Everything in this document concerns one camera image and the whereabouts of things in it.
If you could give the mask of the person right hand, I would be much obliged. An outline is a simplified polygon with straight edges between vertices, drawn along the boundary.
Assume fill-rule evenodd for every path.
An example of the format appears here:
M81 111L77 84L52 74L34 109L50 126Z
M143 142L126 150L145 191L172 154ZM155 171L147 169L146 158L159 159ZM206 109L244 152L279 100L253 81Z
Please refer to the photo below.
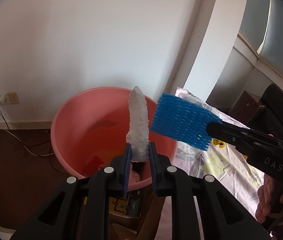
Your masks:
M283 194L279 197L277 188L281 188L280 182L264 174L264 184L258 189L259 204L256 210L256 219L259 223L265 222L274 204L283 204ZM278 224L283 224L283 215L278 220Z

